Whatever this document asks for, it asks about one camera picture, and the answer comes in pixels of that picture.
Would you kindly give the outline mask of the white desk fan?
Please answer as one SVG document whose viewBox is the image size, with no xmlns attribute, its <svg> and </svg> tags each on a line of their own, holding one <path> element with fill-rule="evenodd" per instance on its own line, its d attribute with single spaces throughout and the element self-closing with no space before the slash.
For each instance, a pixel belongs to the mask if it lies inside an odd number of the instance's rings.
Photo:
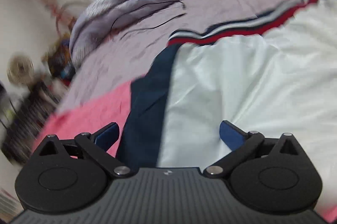
<svg viewBox="0 0 337 224">
<path fill-rule="evenodd" d="M 30 85 L 35 79 L 31 58 L 24 54 L 13 55 L 7 65 L 7 77 L 14 85 Z"/>
</svg>

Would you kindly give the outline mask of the navy and white jacket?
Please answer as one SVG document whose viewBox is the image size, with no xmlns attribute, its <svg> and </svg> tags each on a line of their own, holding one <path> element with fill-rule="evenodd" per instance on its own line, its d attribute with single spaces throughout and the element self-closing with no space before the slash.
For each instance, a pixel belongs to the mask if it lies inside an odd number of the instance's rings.
<svg viewBox="0 0 337 224">
<path fill-rule="evenodd" d="M 336 206 L 336 0 L 296 0 L 225 36 L 175 32 L 131 84 L 117 158 L 130 168 L 201 169 L 231 151 L 227 120 L 266 137 L 292 133 L 323 181 L 317 211 Z"/>
</svg>

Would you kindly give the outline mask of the pink bunny-print blanket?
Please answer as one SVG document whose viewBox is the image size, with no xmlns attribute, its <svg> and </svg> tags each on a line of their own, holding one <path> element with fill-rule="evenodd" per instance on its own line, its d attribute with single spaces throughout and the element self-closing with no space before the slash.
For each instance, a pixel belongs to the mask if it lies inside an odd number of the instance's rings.
<svg viewBox="0 0 337 224">
<path fill-rule="evenodd" d="M 131 83 L 126 82 L 80 107 L 52 114 L 33 147 L 37 148 L 50 134 L 70 139 L 78 133 L 94 133 L 111 122 L 125 129 L 130 109 Z M 336 118 L 332 124 L 319 124 L 322 120 L 318 115 L 308 120 L 279 117 L 275 121 L 263 121 L 262 116 L 258 116 L 247 123 L 236 120 L 234 124 L 242 129 L 258 129 L 270 138 L 279 137 L 285 131 L 294 133 L 322 177 L 323 192 L 316 209 L 325 220 L 332 222 L 336 220 Z"/>
</svg>

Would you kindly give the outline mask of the colourful toy box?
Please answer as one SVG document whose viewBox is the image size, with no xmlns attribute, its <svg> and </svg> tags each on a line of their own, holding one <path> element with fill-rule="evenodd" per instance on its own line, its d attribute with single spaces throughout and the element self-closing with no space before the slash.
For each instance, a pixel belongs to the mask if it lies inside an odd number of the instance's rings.
<svg viewBox="0 0 337 224">
<path fill-rule="evenodd" d="M 59 38 L 42 56 L 45 64 L 53 78 L 59 79 L 65 86 L 69 87 L 75 76 L 75 68 L 70 55 L 70 37 L 64 35 Z"/>
</svg>

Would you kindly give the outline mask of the black patterned rug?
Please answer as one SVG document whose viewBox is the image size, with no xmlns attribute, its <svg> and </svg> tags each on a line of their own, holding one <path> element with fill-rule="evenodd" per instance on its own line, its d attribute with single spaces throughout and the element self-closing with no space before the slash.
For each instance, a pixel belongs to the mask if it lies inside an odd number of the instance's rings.
<svg viewBox="0 0 337 224">
<path fill-rule="evenodd" d="M 35 84 L 23 97 L 8 97 L 5 102 L 5 118 L 1 125 L 5 130 L 1 151 L 10 162 L 23 165 L 33 152 L 33 144 L 41 133 L 49 116 L 55 112 L 58 100 L 43 82 Z"/>
</svg>

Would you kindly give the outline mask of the lavender bed sheet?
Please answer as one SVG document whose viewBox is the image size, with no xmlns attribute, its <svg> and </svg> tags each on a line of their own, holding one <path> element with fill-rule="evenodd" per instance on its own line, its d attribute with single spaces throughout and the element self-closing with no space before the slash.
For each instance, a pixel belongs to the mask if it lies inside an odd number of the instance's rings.
<svg viewBox="0 0 337 224">
<path fill-rule="evenodd" d="M 177 29 L 203 33 L 214 24 L 251 18 L 285 0 L 183 0 L 110 36 L 84 60 L 57 111 L 99 97 L 148 71 Z"/>
</svg>

